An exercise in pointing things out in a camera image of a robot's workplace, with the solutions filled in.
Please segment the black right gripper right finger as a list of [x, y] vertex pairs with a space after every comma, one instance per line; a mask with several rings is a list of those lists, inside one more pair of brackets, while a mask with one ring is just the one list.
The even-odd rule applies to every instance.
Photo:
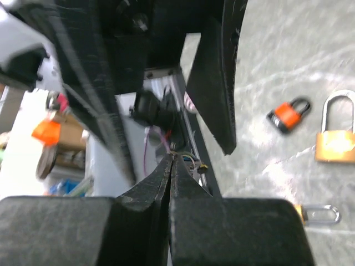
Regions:
[[284, 199], [221, 198], [174, 158], [170, 190], [173, 265], [314, 265], [301, 219]]

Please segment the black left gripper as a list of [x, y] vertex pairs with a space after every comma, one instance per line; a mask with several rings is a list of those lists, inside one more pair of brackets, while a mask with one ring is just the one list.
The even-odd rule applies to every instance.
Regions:
[[96, 136], [130, 185], [136, 183], [114, 94], [135, 92], [150, 68], [178, 65], [185, 37], [223, 1], [41, 1], [65, 90], [95, 119]]

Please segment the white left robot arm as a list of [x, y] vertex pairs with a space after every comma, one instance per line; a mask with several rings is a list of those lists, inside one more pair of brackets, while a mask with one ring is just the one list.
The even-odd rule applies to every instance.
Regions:
[[[136, 182], [116, 95], [180, 63], [200, 33], [187, 92], [227, 155], [236, 147], [234, 84], [246, 1], [2, 1], [1, 83], [33, 90], [51, 54], [74, 115]], [[44, 43], [52, 45], [52, 51]]]

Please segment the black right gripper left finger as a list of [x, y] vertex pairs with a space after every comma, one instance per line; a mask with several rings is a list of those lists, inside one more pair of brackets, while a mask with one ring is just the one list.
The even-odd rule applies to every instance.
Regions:
[[123, 195], [7, 197], [2, 265], [166, 265], [173, 156]]

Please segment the small brass padlock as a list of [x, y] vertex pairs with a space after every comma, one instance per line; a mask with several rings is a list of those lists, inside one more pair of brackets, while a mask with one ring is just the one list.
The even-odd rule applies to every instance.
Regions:
[[333, 205], [295, 204], [295, 210], [304, 226], [332, 226], [341, 221], [341, 213]]

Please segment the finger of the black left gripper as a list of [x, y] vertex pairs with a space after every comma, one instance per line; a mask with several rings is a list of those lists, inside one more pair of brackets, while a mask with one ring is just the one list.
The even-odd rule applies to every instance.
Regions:
[[234, 86], [247, 1], [214, 1], [201, 32], [187, 93], [223, 150], [236, 148]]

